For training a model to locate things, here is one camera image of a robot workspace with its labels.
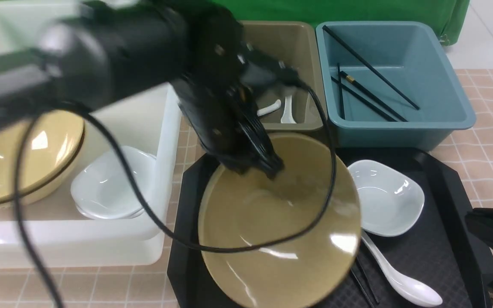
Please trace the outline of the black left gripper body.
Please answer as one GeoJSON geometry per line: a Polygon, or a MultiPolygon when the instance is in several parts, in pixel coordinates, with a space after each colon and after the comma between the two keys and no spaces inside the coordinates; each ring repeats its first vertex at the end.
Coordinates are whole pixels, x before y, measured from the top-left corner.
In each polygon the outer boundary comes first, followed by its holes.
{"type": "Polygon", "coordinates": [[[172,9],[190,32],[186,71],[172,83],[180,109],[207,154],[246,172],[248,148],[273,148],[256,100],[270,90],[299,86],[299,74],[248,43],[243,25],[224,6],[173,2],[172,9]]]}

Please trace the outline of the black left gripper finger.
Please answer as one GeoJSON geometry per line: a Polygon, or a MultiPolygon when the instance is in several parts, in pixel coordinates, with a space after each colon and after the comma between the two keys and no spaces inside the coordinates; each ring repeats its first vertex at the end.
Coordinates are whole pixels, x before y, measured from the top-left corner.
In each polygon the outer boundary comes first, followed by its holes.
{"type": "Polygon", "coordinates": [[[285,168],[283,160],[274,148],[248,148],[247,152],[247,172],[255,169],[272,180],[285,168]]]}

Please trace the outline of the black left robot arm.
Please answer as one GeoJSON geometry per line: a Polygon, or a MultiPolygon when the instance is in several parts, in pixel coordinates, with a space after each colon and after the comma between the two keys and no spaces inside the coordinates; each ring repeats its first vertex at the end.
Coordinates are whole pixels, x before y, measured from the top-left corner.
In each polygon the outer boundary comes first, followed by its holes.
{"type": "Polygon", "coordinates": [[[208,154],[239,174],[284,169],[255,103],[298,85],[298,73],[250,45],[227,8],[205,0],[78,8],[33,47],[0,55],[0,130],[58,109],[85,115],[170,83],[208,154]]]}

